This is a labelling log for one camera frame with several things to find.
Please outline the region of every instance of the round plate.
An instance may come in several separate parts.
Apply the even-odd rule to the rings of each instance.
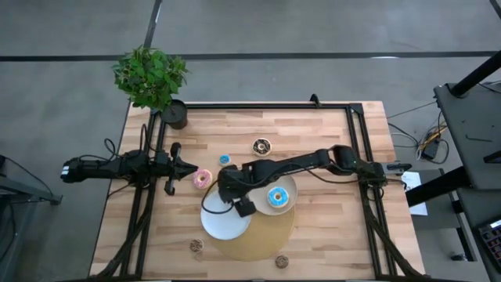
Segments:
[[[274,187],[281,186],[289,194],[289,201],[281,208],[274,208],[268,202],[268,192]],[[290,175],[280,177],[276,182],[270,183],[263,188],[257,188],[249,192],[249,199],[254,202],[256,209],[265,215],[282,215],[296,204],[297,187]]]
[[[227,210],[231,205],[223,203],[218,192],[213,192],[205,198],[205,208],[213,212]],[[242,235],[249,223],[252,215],[241,218],[235,208],[222,215],[214,215],[202,209],[200,218],[205,231],[212,237],[219,240],[231,240]]]

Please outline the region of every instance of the wooden table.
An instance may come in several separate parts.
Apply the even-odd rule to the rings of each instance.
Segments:
[[[395,152],[382,102],[362,104],[374,160],[394,161]],[[138,148],[140,127],[147,123],[148,117],[147,109],[130,109],[121,153]],[[359,127],[356,128],[361,154],[365,156]],[[167,129],[164,148],[169,150],[173,142],[180,142],[184,161],[207,168],[217,175],[221,168],[218,165],[221,154],[230,154],[236,164],[257,159],[250,148],[258,137],[272,142],[273,152],[269,158],[279,160],[334,144],[351,145],[348,133],[343,110],[190,110],[186,128],[181,131]],[[340,181],[355,178],[335,176],[323,170],[315,172]],[[176,195],[173,197],[164,192],[165,179],[161,179],[157,184],[142,278],[374,278],[358,184],[327,184],[313,179],[306,172],[294,175],[294,180],[299,188],[294,230],[287,245],[279,252],[289,258],[290,264],[286,269],[277,269],[275,256],[256,262],[240,262],[221,254],[210,245],[209,235],[201,226],[200,200],[203,192],[193,187],[191,176],[176,182]],[[114,180],[111,191],[124,184],[125,181]],[[398,184],[390,184],[384,189],[384,208],[391,239],[413,267],[423,273],[404,190]],[[133,194],[132,188],[122,190],[107,201],[91,274],[103,269],[123,243]],[[189,242],[197,238],[206,243],[201,259],[195,258],[189,250]],[[386,269],[383,245],[379,239],[378,250],[383,269]],[[135,251],[137,246],[131,258],[132,269]]]

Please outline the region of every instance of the concrete floor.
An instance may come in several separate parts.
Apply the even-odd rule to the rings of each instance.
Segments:
[[[152,8],[153,0],[0,0],[0,56],[121,54],[144,42]],[[487,0],[164,0],[153,47],[169,53],[490,51],[501,45],[500,28]],[[323,100],[382,100],[390,116],[434,101],[433,87],[458,81],[486,59],[190,61],[179,98],[306,100],[316,93]],[[113,84],[111,64],[0,63],[0,153],[64,195],[60,206],[38,205],[16,280],[87,275],[109,181],[67,185],[59,173],[71,157],[107,155],[104,138],[119,143],[128,101]],[[489,78],[500,79],[499,72]],[[391,122],[417,138],[437,116],[432,105]],[[452,145],[442,165],[448,171],[460,159],[445,138]],[[416,161],[412,150],[396,151],[417,169],[438,167]],[[436,248],[436,236],[449,241],[449,235],[427,232],[417,230],[428,274],[452,278],[468,269],[472,280],[484,277],[479,263],[458,263],[444,273],[436,258],[446,259],[450,248]]]

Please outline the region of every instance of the black metal frame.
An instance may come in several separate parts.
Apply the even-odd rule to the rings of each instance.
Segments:
[[[360,156],[360,150],[358,145],[358,139],[355,130],[354,114],[358,115],[359,124],[361,128],[363,146],[366,152],[367,161],[373,161],[372,150],[369,141],[369,133],[366,127],[365,116],[363,113],[363,107],[361,103],[320,103],[318,97],[314,94],[310,99],[311,102],[306,103],[187,103],[186,106],[190,110],[202,110],[202,109],[320,109],[320,110],[344,110],[346,113],[348,130],[351,137],[351,145],[353,150]],[[148,121],[148,139],[151,139],[153,135],[153,128],[155,125],[155,120],[157,119],[157,114],[151,114]],[[166,131],[166,124],[160,121],[160,128],[157,138],[156,150],[163,150],[164,136]],[[119,263],[121,264],[121,269],[118,276],[113,277],[114,271],[109,272],[110,275],[106,277],[89,277],[87,280],[102,280],[102,281],[119,281],[119,280],[141,280],[142,270],[144,267],[144,259],[147,248],[148,232],[150,228],[150,220],[153,212],[153,200],[155,195],[157,179],[152,179],[151,184],[146,188],[147,198],[144,211],[139,216],[139,205],[141,203],[141,197],[143,189],[136,188],[134,200],[132,203],[131,217],[129,221],[128,235],[124,245],[121,247],[119,253],[126,249],[125,255],[122,252],[120,256]],[[373,227],[368,223],[366,212],[372,214],[369,206],[369,198],[367,196],[368,187],[364,183],[359,184],[360,197],[362,200],[362,208],[364,210],[364,217],[366,222],[366,231],[369,241],[369,250],[371,254],[373,271],[376,280],[402,280],[402,281],[442,281],[435,280],[428,277],[400,277],[396,272],[395,260],[391,257],[388,248],[384,246],[384,251],[388,264],[389,274],[382,274],[381,264],[379,260],[377,242],[374,235]],[[386,216],[384,214],[383,201],[378,189],[373,190],[374,201],[376,203],[377,218],[383,231],[386,235],[389,233],[387,229]],[[129,262],[131,255],[131,248],[134,241],[137,239],[138,235],[141,233],[141,239],[139,243],[138,258],[136,260],[135,271],[133,274],[129,274]]]

